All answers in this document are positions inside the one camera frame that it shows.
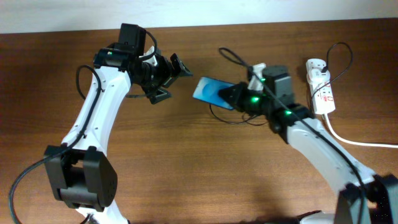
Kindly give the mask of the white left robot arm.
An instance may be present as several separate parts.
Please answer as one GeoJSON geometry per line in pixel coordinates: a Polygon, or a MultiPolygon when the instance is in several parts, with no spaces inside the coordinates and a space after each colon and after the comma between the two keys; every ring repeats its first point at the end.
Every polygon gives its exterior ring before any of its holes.
{"type": "Polygon", "coordinates": [[[123,99],[132,84],[156,104],[171,96],[166,90],[191,71],[176,54],[101,49],[91,68],[93,79],[75,124],[60,146],[48,146],[45,170],[53,196],[86,216],[90,223],[129,223],[115,201],[118,176],[107,158],[108,140],[123,99]]]}

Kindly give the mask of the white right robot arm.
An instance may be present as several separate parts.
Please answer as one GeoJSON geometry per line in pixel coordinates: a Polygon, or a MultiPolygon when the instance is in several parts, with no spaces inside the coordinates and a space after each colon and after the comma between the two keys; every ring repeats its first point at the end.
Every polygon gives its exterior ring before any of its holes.
{"type": "Polygon", "coordinates": [[[380,176],[360,163],[296,103],[285,66],[248,67],[248,77],[250,83],[220,89],[220,98],[240,112],[265,116],[271,130],[303,154],[338,195],[334,213],[309,212],[293,223],[397,223],[397,177],[380,176]]]}

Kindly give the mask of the blue Galaxy smartphone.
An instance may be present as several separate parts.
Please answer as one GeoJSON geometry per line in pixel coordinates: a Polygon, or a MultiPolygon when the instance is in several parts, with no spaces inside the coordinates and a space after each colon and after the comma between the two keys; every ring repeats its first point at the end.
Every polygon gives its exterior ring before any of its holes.
{"type": "Polygon", "coordinates": [[[209,103],[226,110],[233,110],[233,107],[218,95],[220,90],[231,86],[233,86],[232,83],[209,77],[201,77],[192,96],[197,100],[204,101],[205,103],[209,103]]]}

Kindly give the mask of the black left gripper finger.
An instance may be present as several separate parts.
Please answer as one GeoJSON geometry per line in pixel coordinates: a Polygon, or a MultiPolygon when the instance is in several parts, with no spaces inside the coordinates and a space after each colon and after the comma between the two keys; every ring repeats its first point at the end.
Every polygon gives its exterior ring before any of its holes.
{"type": "Polygon", "coordinates": [[[149,100],[154,105],[171,97],[172,95],[169,91],[160,88],[149,95],[149,100]]]}
{"type": "Polygon", "coordinates": [[[173,77],[192,77],[193,73],[184,65],[177,54],[172,54],[170,61],[173,66],[173,77]]]}

